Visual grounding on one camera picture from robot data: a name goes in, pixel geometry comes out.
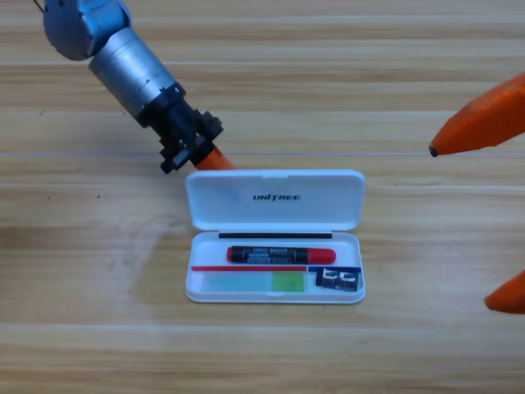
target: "black strip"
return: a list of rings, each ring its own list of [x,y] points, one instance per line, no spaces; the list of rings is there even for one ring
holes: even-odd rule
[[[220,232],[219,238],[264,238],[264,239],[331,239],[330,232],[322,233],[293,233],[293,232]]]

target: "orange object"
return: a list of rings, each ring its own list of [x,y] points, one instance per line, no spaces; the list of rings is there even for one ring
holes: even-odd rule
[[[507,314],[525,314],[525,271],[485,298],[488,309]]]
[[[235,169],[224,154],[216,146],[213,151],[199,164],[198,170],[233,170]]]
[[[489,90],[452,116],[429,149],[432,156],[496,146],[525,132],[525,73]]]

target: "black small object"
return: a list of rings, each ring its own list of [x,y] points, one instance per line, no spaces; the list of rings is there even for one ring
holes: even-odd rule
[[[186,162],[197,166],[215,148],[213,140],[224,130],[219,118],[200,113],[184,99],[185,90],[175,83],[161,93],[135,118],[143,127],[151,127],[164,146],[161,169],[167,174]]]
[[[275,232],[220,232],[219,238],[264,238],[264,239],[331,239],[332,234],[327,233],[275,233]]]
[[[359,274],[345,267],[323,268],[317,271],[315,284],[326,289],[357,291],[358,280]]]

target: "white plastic case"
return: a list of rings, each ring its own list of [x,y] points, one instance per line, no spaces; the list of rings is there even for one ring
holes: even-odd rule
[[[190,174],[186,189],[191,217],[205,232],[192,244],[187,296],[197,302],[360,301],[366,292],[363,262],[358,238],[348,231],[359,225],[365,183],[360,172],[339,169]],[[322,266],[230,263],[226,252],[233,245],[329,248],[336,252],[336,261]],[[341,280],[357,281],[357,286],[353,283],[348,290],[349,282],[344,282],[344,290],[331,288]]]

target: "black label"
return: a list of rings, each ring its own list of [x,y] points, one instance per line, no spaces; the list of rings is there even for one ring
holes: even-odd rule
[[[266,201],[290,201],[301,199],[300,195],[254,195],[253,199]]]

